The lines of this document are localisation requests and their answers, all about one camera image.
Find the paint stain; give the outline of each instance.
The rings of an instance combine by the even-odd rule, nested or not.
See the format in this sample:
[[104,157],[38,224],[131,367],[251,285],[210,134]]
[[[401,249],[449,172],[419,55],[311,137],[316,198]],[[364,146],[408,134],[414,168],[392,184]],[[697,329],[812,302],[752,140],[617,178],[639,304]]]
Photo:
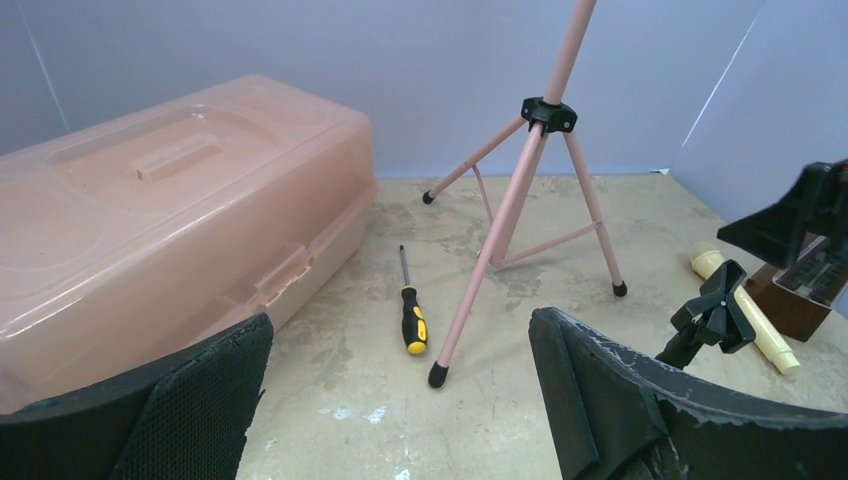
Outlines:
[[320,413],[321,415],[327,415],[332,413],[333,418],[335,418],[336,420],[346,420],[348,418],[354,418],[356,416],[356,414],[353,413],[353,410],[345,407],[337,408],[335,410],[331,408],[322,408],[321,410],[318,410],[318,413]]
[[386,415],[386,406],[385,405],[374,410],[373,412],[371,412],[371,415],[368,415],[365,418],[368,419],[369,422],[371,422],[371,425],[377,425],[378,423],[383,421],[384,415]]
[[356,415],[348,408],[337,408],[336,413],[333,414],[333,417],[335,417],[336,420],[345,420],[355,416]]

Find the wall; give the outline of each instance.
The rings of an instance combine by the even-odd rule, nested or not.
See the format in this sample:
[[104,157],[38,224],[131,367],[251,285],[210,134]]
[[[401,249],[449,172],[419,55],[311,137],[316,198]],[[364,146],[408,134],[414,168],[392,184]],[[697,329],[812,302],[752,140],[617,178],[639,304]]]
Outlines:
[[[776,202],[807,163],[848,158],[848,2],[769,0],[671,175],[733,221]],[[848,314],[848,298],[837,309]]]
[[0,155],[65,132],[18,4],[0,1]]
[[[72,130],[248,73],[374,121],[378,174],[452,170],[542,95],[572,1],[20,0]],[[595,173],[668,167],[765,0],[598,2],[566,102]],[[512,171],[525,135],[484,166]],[[549,142],[541,173],[570,173]]]

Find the yellow and black screwdriver handle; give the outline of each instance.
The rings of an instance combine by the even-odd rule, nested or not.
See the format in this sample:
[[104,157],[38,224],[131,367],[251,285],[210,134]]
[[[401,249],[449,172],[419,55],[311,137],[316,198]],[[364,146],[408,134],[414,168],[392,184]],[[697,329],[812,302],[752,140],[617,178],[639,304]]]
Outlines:
[[407,285],[400,291],[400,296],[403,298],[401,329],[406,351],[412,355],[421,355],[427,350],[427,322],[418,306],[418,291]]

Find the tripod leg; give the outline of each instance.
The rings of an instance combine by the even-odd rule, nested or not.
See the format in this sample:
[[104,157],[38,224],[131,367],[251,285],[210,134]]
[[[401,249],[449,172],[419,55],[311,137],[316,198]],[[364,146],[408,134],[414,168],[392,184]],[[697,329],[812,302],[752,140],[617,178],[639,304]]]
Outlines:
[[574,132],[564,133],[563,137],[565,138],[565,146],[568,148],[568,154],[574,163],[577,180],[580,182],[580,189],[583,190],[583,197],[586,199],[586,206],[589,208],[589,215],[592,217],[592,221],[597,224],[595,231],[598,234],[598,241],[601,243],[601,250],[604,252],[604,260],[607,262],[607,268],[609,268],[612,277],[613,293],[618,297],[623,297],[627,295],[627,284],[621,279],[621,272],[618,270],[618,262],[615,260],[612,242],[607,232],[606,223],[604,223],[604,217],[601,214],[601,207],[598,205],[598,195],[595,193],[592,178],[586,168],[586,159],[583,157],[580,143],[577,141],[577,135]]
[[498,148],[498,145],[502,144],[507,138],[512,136],[513,133],[517,132],[522,125],[524,125],[527,121],[524,120],[520,115],[517,116],[509,125],[506,126],[503,130],[500,131],[494,138],[488,141],[485,145],[480,147],[480,150],[474,152],[473,155],[468,157],[468,160],[464,161],[462,165],[456,168],[450,175],[445,177],[444,180],[439,182],[435,187],[431,188],[424,192],[423,200],[426,204],[433,203],[433,200],[436,199],[436,196],[442,193],[446,188],[450,186],[453,182],[455,182],[459,177],[461,177],[465,172],[471,170],[474,165],[480,160],[483,160],[486,155],[492,153],[492,150]]
[[497,243],[492,250],[491,261],[493,263],[500,262],[506,258],[507,251],[509,250],[509,244],[512,241],[513,235],[515,235],[515,228],[518,226],[518,219],[521,216],[521,211],[524,209],[524,201],[527,199],[527,194],[530,193],[530,186],[533,184],[533,178],[536,176],[536,168],[539,166],[539,160],[542,158],[542,152],[545,151],[545,142],[547,139],[548,136],[545,135],[539,142],[539,146],[536,148],[536,154],[528,167],[528,175],[524,177],[524,182],[518,186],[518,193],[516,194],[515,202],[509,205],[504,203],[499,207],[499,209],[508,208],[508,210],[505,213],[506,223],[504,224],[504,229],[498,235]]
[[471,275],[471,281],[465,290],[465,295],[462,297],[462,302],[459,304],[459,309],[456,312],[456,317],[453,319],[448,335],[445,338],[445,343],[442,345],[442,351],[439,353],[439,359],[433,364],[430,370],[428,382],[431,387],[439,388],[444,385],[448,375],[448,367],[450,365],[451,356],[453,356],[456,344],[459,342],[459,336],[462,333],[462,328],[465,326],[465,321],[471,313],[471,305],[477,297],[477,292],[480,291],[480,285],[483,283],[483,278],[486,275],[486,269],[489,266],[489,259],[492,257],[492,251],[498,238],[501,236],[504,226],[507,223],[510,206],[514,204],[519,197],[519,189],[527,181],[528,177],[532,177],[532,163],[537,157],[537,150],[542,143],[542,131],[544,125],[537,123],[530,130],[530,135],[527,142],[524,144],[524,150],[521,152],[521,157],[518,159],[518,165],[512,178],[509,180],[509,186],[506,189],[506,195],[501,202],[501,207],[498,208],[495,219],[492,222],[492,228],[489,235],[486,236],[486,241],[483,242],[483,249],[480,256],[477,258],[477,264],[474,266],[474,273]]

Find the black clamp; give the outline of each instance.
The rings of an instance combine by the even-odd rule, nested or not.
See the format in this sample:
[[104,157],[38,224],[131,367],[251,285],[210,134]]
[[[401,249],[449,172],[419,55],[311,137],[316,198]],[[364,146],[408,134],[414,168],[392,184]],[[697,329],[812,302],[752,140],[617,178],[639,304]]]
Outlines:
[[733,293],[745,279],[745,270],[727,260],[701,285],[701,296],[686,302],[671,324],[677,334],[669,340],[657,360],[683,369],[704,344],[719,344],[722,353],[735,353],[756,338]]
[[564,103],[551,105],[545,103],[542,97],[530,97],[524,99],[521,105],[521,118],[530,123],[530,129],[536,122],[545,125],[545,133],[565,132],[574,130],[577,123],[577,112]]

